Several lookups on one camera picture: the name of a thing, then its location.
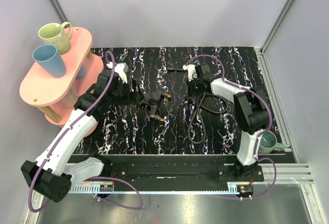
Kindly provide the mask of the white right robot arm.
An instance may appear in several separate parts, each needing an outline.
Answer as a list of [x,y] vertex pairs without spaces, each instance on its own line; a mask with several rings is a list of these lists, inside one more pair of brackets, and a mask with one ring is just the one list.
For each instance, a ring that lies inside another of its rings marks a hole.
[[258,166],[259,140],[262,134],[271,128],[272,117],[263,89],[246,87],[233,83],[226,78],[215,78],[206,65],[185,65],[188,72],[189,98],[195,103],[192,118],[200,116],[204,98],[215,96],[225,102],[234,104],[235,120],[242,131],[240,148],[233,166],[228,169],[229,175],[239,181],[245,181]]

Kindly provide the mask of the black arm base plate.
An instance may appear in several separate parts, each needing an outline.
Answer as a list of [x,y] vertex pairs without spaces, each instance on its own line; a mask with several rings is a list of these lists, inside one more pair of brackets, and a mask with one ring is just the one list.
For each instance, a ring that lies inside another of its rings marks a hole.
[[260,165],[246,173],[240,173],[234,165],[219,163],[161,163],[161,164],[114,164],[108,176],[129,180],[142,178],[203,178],[214,182],[263,182]]

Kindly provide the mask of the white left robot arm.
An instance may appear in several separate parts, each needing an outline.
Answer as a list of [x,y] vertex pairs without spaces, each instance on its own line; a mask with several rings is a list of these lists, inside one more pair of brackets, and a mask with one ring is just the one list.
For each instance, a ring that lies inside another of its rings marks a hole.
[[126,72],[123,64],[102,71],[96,83],[78,98],[68,121],[48,148],[35,161],[23,163],[21,172],[29,186],[29,203],[33,192],[59,202],[73,185],[90,178],[105,181],[112,175],[111,161],[98,154],[73,166],[67,163],[83,137],[101,119],[104,108],[138,102],[141,93],[131,91]]

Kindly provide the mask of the grey faucet with brass fittings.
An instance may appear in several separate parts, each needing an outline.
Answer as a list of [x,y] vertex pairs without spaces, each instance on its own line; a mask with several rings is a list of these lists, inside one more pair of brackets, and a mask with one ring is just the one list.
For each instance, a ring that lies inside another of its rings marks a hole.
[[150,93],[142,94],[142,104],[146,104],[150,107],[150,118],[154,120],[158,120],[159,122],[164,122],[164,118],[162,118],[160,115],[156,114],[157,107],[160,103],[161,98],[167,98],[170,99],[171,95],[164,91],[164,90],[158,90],[153,91]]

